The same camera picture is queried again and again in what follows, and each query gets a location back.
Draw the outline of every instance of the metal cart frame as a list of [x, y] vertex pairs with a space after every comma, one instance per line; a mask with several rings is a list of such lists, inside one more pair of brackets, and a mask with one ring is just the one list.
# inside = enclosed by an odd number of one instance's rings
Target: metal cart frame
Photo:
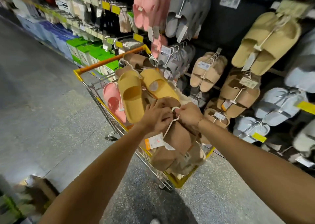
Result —
[[[110, 132], [110, 134], [108, 134], [108, 137], [106, 139], [108, 140], [116, 140], [118, 138], [120, 138], [121, 136], [123, 136], [125, 133], [128, 132], [128, 130], [132, 127], [132, 126], [125, 126], [123, 123], [120, 122], [120, 120], [118, 118], [115, 117], [115, 115], [108, 109], [108, 107], [105, 105], [105, 103], [103, 102], [101, 96], [98, 94], [99, 90], [102, 90], [103, 87], [106, 85], [106, 83], [109, 82], [108, 79], [113, 79], [113, 77], [115, 76], [115, 73], [111, 73], [108, 74], [104, 77], [99, 78], [99, 81], [96, 83], [91, 83], [91, 84], [86, 84], [84, 82], [84, 80], [81, 77], [81, 74], [91, 71], [97, 67], [103, 66], [105, 64], [111, 63], [113, 61], [116, 60], [120, 60], [121, 58], [123, 58], [123, 56], [125, 54], [128, 53], [139, 53], [141, 51], [145, 51], [147, 54], [151, 54], [151, 51], [149, 50], [149, 48], [147, 47], [147, 45], [143, 45], [139, 48], [133, 49], [131, 51], [125, 52], [121, 55], [117, 55], [113, 58], [109, 58], [106, 59], [104, 61], [95, 63], [93, 65], [87, 66], [87, 67], [83, 67], [83, 68], [79, 68], [74, 70], [74, 74], [77, 76], [77, 78], [79, 79], [79, 81], [85, 86], [85, 88], [88, 90], [89, 94], [91, 95], [92, 99], [95, 101], [95, 103], [97, 104], [97, 106], [100, 108], [101, 112], [103, 113], [103, 115], [105, 116], [106, 120], [108, 121], [108, 123], [110, 124], [110, 126], [112, 127], [113, 131]], [[213, 150], [215, 148], [212, 147], [207, 155], [206, 158], [208, 158]], [[159, 170], [156, 170], [154, 167], [152, 167], [152, 165], [150, 164], [150, 157], [152, 156], [147, 150], [141, 149], [140, 147], [138, 147], [136, 149], [135, 154], [138, 156], [138, 158], [149, 168], [149, 170], [159, 179], [159, 181], [161, 182], [161, 184], [159, 185], [159, 187], [161, 189], [166, 188], [168, 190], [172, 190], [174, 188], [181, 188], [183, 186], [183, 184], [188, 180], [188, 178], [194, 173], [194, 171], [198, 168], [198, 166], [195, 166], [193, 168], [193, 170], [188, 174], [183, 176], [181, 179], [178, 179], [174, 174], [170, 174], [167, 173], [166, 171], [162, 172]]]

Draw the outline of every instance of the speckled floor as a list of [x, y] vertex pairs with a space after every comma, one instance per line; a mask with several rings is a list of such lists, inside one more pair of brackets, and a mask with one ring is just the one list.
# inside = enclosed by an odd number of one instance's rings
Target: speckled floor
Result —
[[[0, 173], [45, 176], [62, 191], [111, 142], [75, 65], [0, 20]], [[86, 74], [88, 81], [94, 80]], [[172, 193], [134, 156], [101, 223], [282, 223], [230, 164], [213, 154]]]

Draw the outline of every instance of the left hand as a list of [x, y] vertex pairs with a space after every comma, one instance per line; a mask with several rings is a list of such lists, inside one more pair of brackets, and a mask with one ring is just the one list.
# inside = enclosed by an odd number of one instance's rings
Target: left hand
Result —
[[144, 115], [139, 121], [147, 133], [155, 130], [161, 131], [173, 120], [171, 108], [163, 106], [163, 102], [159, 100], [147, 105]]

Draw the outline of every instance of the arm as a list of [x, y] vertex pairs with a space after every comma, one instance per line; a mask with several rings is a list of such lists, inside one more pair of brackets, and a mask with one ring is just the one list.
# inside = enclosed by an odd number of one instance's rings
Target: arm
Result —
[[70, 183], [39, 223], [98, 223], [141, 140], [156, 126], [167, 126], [173, 119], [171, 109], [160, 106], [155, 102], [148, 105], [141, 121]]
[[284, 222], [315, 223], [313, 177], [203, 118], [193, 103], [182, 106], [176, 113], [184, 123], [198, 127], [257, 196]]

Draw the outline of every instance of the orange cart handle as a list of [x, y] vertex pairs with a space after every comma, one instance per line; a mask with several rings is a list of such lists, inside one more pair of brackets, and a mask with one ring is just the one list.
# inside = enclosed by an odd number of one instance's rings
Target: orange cart handle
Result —
[[151, 51], [149, 50], [149, 48], [147, 47], [147, 45], [142, 45], [141, 47], [138, 47], [138, 48], [135, 48], [133, 50], [130, 50], [130, 51], [127, 51], [125, 53], [122, 53], [120, 55], [117, 55], [117, 56], [114, 56], [113, 58], [109, 58], [109, 59], [106, 59], [104, 61], [100, 61], [98, 63], [94, 63], [90, 66], [87, 66], [87, 67], [83, 67], [83, 68], [79, 68], [79, 69], [75, 69], [73, 70], [74, 74], [77, 76], [77, 78], [80, 80], [80, 81], [83, 81], [83, 79], [81, 78], [81, 74], [82, 73], [85, 73], [85, 72], [88, 72], [88, 71], [91, 71], [97, 67], [100, 67], [100, 66], [103, 66], [105, 64], [108, 64], [108, 63], [111, 63], [113, 61], [116, 61], [116, 60], [119, 60], [121, 58], [123, 58], [123, 56], [125, 54], [128, 54], [128, 53], [138, 53], [138, 52], [141, 52], [141, 51], [146, 51], [147, 53], [151, 53]]

